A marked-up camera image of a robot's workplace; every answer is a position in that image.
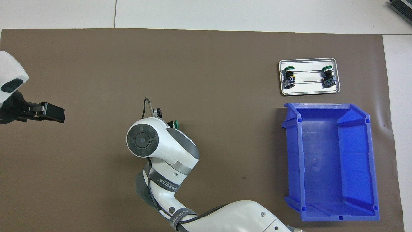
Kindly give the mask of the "grey ribbed device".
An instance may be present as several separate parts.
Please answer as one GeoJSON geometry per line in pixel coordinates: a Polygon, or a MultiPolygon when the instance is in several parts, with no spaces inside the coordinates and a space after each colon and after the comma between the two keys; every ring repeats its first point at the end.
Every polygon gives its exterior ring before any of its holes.
{"type": "Polygon", "coordinates": [[[412,20],[412,0],[389,0],[389,7],[397,14],[412,20]]]}

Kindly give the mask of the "blue plastic storage bin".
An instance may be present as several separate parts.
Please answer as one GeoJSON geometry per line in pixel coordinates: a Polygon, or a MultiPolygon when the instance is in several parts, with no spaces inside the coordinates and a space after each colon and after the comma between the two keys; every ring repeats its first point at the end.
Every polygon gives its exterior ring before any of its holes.
{"type": "Polygon", "coordinates": [[[306,222],[380,220],[372,125],[355,104],[284,104],[288,195],[306,222]]]}

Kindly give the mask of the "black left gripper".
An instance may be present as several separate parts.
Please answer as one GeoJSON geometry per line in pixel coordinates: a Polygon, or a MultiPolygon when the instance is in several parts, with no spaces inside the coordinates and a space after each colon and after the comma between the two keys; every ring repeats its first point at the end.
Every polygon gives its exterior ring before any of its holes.
{"type": "Polygon", "coordinates": [[[0,124],[8,124],[15,120],[26,122],[28,118],[36,121],[64,123],[66,115],[64,108],[47,102],[30,106],[19,91],[11,94],[0,107],[0,124]]]}

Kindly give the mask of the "brown table mat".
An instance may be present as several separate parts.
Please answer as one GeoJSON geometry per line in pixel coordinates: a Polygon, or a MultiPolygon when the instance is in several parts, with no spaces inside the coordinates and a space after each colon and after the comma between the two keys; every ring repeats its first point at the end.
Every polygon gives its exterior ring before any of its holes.
{"type": "Polygon", "coordinates": [[[178,120],[200,161],[176,197],[202,214],[259,202],[307,232],[404,232],[383,39],[378,35],[151,29],[8,29],[0,50],[29,75],[29,102],[65,123],[0,125],[0,232],[173,232],[136,195],[146,160],[125,139],[143,99],[178,120]],[[341,90],[284,96],[280,60],[334,58],[341,90]],[[303,222],[288,194],[285,103],[370,114],[379,221],[303,222]]]}

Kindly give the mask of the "grey metal tray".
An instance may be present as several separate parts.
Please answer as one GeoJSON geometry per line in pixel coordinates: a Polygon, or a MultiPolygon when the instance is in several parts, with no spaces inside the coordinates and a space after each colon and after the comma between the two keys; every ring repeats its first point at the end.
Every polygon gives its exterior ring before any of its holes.
{"type": "Polygon", "coordinates": [[[333,94],[338,93],[341,90],[337,62],[334,58],[284,59],[280,60],[278,68],[280,91],[284,96],[333,94]],[[324,88],[322,68],[328,65],[333,67],[333,74],[337,80],[337,85],[330,88],[324,88]],[[283,87],[285,77],[284,68],[287,66],[295,67],[293,70],[295,86],[290,89],[284,89],[283,87]]]}

